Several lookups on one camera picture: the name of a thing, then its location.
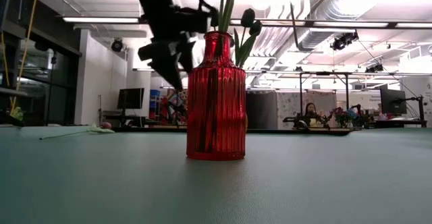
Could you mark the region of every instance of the ceiling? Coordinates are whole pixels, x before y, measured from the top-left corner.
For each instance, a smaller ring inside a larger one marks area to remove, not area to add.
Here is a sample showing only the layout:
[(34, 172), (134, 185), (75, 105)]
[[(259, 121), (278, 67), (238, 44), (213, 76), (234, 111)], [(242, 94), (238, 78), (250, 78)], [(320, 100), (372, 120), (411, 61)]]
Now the ceiling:
[[(142, 9), (138, 0), (41, 0), (49, 7), (65, 16), (132, 16), (142, 15)], [(215, 7), (219, 6), (219, 0), (206, 0)], [(319, 0), (292, 0), (294, 5), (294, 14), (298, 19), (306, 18), (309, 11), (321, 9), (322, 3)], [(374, 4), (365, 13), (358, 17), (358, 20), (385, 20), (385, 21), (431, 21), (432, 20), (432, 0), (340, 0), (347, 9), (355, 9), (362, 3)], [(198, 0), (174, 0), (182, 7), (197, 7)], [(290, 18), (289, 0), (236, 0), (233, 18), (240, 18), (242, 12), (247, 8), (253, 8), (258, 18)], [(91, 26), (95, 37), (100, 37), (100, 41), (110, 43), (115, 31), (124, 32), (125, 42), (129, 47), (138, 48), (149, 42), (152, 34), (147, 25), (104, 25)], [(307, 61), (308, 66), (316, 65), (317, 68), (347, 65), (363, 65), (373, 60), (373, 57), (383, 56), (384, 65), (394, 66), (399, 62), (399, 57), (413, 48), (414, 43), (431, 43), (432, 30), (359, 30), (358, 35), (361, 43), (354, 43), (342, 51), (333, 52), (329, 49), (333, 38), (330, 37), (322, 42), (316, 49), (316, 53), (305, 53), (298, 56), (297, 53), (286, 52), (283, 50), (283, 56), (290, 60), (289, 67), (282, 69), (292, 70), (295, 65), (302, 65)], [(281, 47), (278, 41), (292, 40), (291, 28), (269, 28), (264, 29), (260, 38), (254, 46), (252, 54), (261, 54), (266, 51), (269, 55), (275, 54), (276, 50)], [(263, 65), (264, 63), (251, 63), (252, 65)], [(251, 67), (245, 69), (261, 69), (260, 67)]]

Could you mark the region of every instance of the red glass vase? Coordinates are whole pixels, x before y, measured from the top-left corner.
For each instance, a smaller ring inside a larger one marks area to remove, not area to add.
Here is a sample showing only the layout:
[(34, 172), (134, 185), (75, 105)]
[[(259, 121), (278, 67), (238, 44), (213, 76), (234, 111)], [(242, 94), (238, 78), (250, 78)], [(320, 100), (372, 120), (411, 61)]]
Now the red glass vase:
[(246, 137), (246, 73), (233, 64), (231, 36), (205, 35), (202, 63), (188, 80), (188, 147), (191, 159), (244, 158)]

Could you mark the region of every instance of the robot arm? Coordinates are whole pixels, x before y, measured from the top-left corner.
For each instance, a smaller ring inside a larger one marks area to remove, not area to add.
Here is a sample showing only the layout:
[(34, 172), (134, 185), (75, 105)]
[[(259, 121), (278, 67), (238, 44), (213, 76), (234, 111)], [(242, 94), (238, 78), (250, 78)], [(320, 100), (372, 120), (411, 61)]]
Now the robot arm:
[(192, 48), (189, 38), (195, 32), (206, 33), (212, 12), (181, 8), (172, 0), (139, 0), (153, 33), (152, 43), (138, 50), (142, 61), (151, 59), (149, 65), (174, 88), (181, 90), (177, 62), (189, 73), (192, 71)]

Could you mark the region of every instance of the ventilation duct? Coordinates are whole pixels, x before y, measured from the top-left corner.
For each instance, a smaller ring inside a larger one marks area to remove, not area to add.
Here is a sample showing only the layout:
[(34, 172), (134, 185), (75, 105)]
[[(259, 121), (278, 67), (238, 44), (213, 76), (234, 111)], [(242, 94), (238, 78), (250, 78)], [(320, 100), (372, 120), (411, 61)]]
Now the ventilation duct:
[[(361, 15), (368, 12), (378, 0), (323, 0), (321, 4), (312, 11), (308, 20), (357, 20)], [(320, 31), (319, 29), (299, 28), (296, 30), (299, 38), (299, 49), (301, 51), (313, 51), (319, 44), (326, 41), (335, 32)], [(291, 35), (277, 53), (277, 59), (287, 51), (296, 48), (294, 36)]]

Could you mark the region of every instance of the green tabletop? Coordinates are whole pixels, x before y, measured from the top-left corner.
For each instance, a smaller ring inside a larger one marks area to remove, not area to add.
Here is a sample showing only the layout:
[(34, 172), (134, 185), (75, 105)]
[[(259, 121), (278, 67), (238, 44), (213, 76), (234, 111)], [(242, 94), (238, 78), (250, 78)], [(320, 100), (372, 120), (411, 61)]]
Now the green tabletop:
[(0, 223), (432, 223), (432, 131), (249, 134), (242, 161), (186, 134), (0, 128)]

